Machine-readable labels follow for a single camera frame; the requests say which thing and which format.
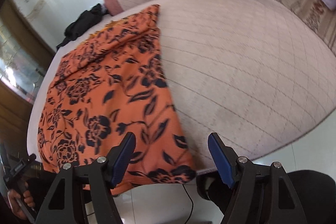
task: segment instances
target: silver bolt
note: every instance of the silver bolt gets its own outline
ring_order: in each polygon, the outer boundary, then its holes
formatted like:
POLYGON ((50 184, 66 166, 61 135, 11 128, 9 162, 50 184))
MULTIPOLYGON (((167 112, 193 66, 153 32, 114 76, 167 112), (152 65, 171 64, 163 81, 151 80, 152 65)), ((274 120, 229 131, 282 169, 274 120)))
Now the silver bolt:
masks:
POLYGON ((238 161, 241 162, 242 164, 245 164, 245 163, 247 163, 247 158, 242 156, 242 157, 238 158, 238 161))
POLYGON ((71 168, 71 163, 67 162, 66 164, 63 165, 63 169, 65 169, 65 170, 68 170, 70 168, 71 168))
POLYGON ((101 156, 101 157, 99 157, 99 158, 97 159, 97 161, 98 161, 100 164, 102 164, 103 162, 106 161, 106 157, 101 156))
POLYGON ((278 162, 278 161, 275 161, 273 163, 273 165, 274 165, 275 168, 281 168, 282 167, 282 164, 280 162, 278 162))

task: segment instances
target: cable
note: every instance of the cable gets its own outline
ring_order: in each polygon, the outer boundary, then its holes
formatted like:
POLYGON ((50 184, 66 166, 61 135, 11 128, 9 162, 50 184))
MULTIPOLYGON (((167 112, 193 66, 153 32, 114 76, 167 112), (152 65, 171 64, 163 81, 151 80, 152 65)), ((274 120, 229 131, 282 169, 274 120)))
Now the cable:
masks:
POLYGON ((183 186, 183 188, 184 188, 185 192, 187 193, 187 195, 188 195, 188 198, 190 199, 190 201, 191 201, 191 204, 192 204, 192 206, 191 206, 191 211, 190 211, 190 215, 189 215, 188 219, 186 220, 186 222, 184 223, 184 224, 186 224, 186 223, 189 221, 189 219, 190 219, 190 217, 191 217, 191 214, 193 213, 193 209, 194 209, 194 202, 193 202, 193 200, 191 199, 190 195, 188 194, 188 192, 187 192, 187 189, 185 188, 184 184, 182 184, 182 186, 183 186))

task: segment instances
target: orange floral fabric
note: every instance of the orange floral fabric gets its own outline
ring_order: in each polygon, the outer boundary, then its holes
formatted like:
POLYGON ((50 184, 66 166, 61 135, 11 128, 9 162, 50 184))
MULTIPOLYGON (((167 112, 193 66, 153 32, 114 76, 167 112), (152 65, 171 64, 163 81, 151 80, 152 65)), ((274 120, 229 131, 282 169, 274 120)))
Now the orange floral fabric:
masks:
POLYGON ((113 194, 195 177, 161 66, 158 13, 152 5, 111 22, 62 58, 39 123, 45 170, 90 164, 133 132, 136 148, 113 194))

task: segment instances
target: orange cloth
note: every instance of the orange cloth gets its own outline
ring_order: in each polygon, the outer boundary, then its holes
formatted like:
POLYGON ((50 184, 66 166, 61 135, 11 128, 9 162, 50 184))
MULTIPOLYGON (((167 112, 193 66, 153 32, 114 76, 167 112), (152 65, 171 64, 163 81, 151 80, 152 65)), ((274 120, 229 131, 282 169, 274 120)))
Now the orange cloth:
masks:
POLYGON ((62 58, 39 123, 45 170, 90 164, 133 132, 135 152, 113 194, 195 177, 161 67, 158 12, 152 5, 111 22, 62 58))

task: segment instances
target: human hand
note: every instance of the human hand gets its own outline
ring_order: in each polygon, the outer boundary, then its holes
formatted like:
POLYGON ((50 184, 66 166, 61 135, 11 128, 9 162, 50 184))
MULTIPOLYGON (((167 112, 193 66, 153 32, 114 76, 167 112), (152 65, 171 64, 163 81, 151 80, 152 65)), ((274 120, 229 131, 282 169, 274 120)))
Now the human hand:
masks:
MULTIPOLYGON (((24 197, 25 203, 27 203, 27 205, 29 207, 35 207, 35 203, 34 203, 33 197, 32 197, 32 195, 31 195, 31 193, 29 191, 25 191, 23 193, 23 197, 24 197)), ((20 218, 22 220, 26 220, 27 216, 25 215, 25 213, 20 208, 18 202, 16 201, 16 198, 21 198, 21 196, 15 190, 11 189, 8 192, 8 200, 9 200, 12 212, 18 218, 20 218)))

